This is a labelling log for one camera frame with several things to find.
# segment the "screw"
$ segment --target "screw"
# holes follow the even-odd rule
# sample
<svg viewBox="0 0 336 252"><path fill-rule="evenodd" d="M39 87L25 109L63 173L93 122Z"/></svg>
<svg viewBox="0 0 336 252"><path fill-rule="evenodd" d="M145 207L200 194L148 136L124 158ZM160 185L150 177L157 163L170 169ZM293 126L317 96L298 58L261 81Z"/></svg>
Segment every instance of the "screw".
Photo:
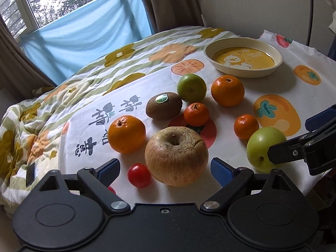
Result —
<svg viewBox="0 0 336 252"><path fill-rule="evenodd" d="M168 208L161 209L161 213L163 213L163 214L167 214L169 212L170 212L170 210Z"/></svg>
<svg viewBox="0 0 336 252"><path fill-rule="evenodd" d="M120 210L120 209L124 209L127 208L127 203L124 201L115 201L111 204L111 208L115 209L115 210Z"/></svg>
<svg viewBox="0 0 336 252"><path fill-rule="evenodd" d="M207 201L203 204L206 209L216 209L220 207L220 204L216 201Z"/></svg>
<svg viewBox="0 0 336 252"><path fill-rule="evenodd" d="M308 141L308 142L305 144L305 146L310 146L310 145L313 144L313 143L314 143L314 140L312 139L312 140Z"/></svg>

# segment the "cartoon duck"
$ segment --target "cartoon duck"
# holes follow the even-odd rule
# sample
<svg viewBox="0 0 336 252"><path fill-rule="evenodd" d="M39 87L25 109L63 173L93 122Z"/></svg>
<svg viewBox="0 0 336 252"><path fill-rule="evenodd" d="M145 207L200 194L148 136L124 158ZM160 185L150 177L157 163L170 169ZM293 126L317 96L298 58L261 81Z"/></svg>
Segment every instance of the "cartoon duck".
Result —
<svg viewBox="0 0 336 252"><path fill-rule="evenodd" d="M236 69L242 69L242 70L249 70L251 67L254 67L251 64L248 64L245 62L244 57L241 56L242 52L237 52L237 54L230 54L228 52L225 52L221 56L221 61L224 62L224 66L236 68Z"/></svg>

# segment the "yellow plate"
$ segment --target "yellow plate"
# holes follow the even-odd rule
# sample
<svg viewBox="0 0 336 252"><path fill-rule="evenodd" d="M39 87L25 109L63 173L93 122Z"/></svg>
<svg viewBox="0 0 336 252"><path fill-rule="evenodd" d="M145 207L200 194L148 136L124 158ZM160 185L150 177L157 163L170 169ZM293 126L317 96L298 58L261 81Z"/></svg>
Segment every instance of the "yellow plate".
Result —
<svg viewBox="0 0 336 252"><path fill-rule="evenodd" d="M219 71L238 77L267 76L283 62L278 50L251 38L213 41L205 47L204 55Z"/></svg>

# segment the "blue cloth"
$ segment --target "blue cloth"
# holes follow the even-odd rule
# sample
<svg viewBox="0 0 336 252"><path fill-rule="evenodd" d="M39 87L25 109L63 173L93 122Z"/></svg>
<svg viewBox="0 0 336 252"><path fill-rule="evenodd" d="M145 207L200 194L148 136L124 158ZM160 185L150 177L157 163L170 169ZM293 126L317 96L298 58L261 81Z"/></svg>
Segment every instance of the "blue cloth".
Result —
<svg viewBox="0 0 336 252"><path fill-rule="evenodd" d="M59 85L91 61L151 34L141 0L94 0L22 36L21 46Z"/></svg>

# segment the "green apple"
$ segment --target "green apple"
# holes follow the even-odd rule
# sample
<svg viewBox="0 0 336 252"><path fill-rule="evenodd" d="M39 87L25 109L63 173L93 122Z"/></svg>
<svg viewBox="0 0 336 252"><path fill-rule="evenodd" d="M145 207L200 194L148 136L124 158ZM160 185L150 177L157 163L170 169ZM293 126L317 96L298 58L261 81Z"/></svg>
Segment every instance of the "green apple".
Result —
<svg viewBox="0 0 336 252"><path fill-rule="evenodd" d="M258 171L270 173L278 168L268 159L268 148L286 141L286 136L274 127L264 127L251 135L246 147L247 159Z"/></svg>
<svg viewBox="0 0 336 252"><path fill-rule="evenodd" d="M207 93L207 85L200 76L187 74L180 78L177 93L185 102L201 102Z"/></svg>

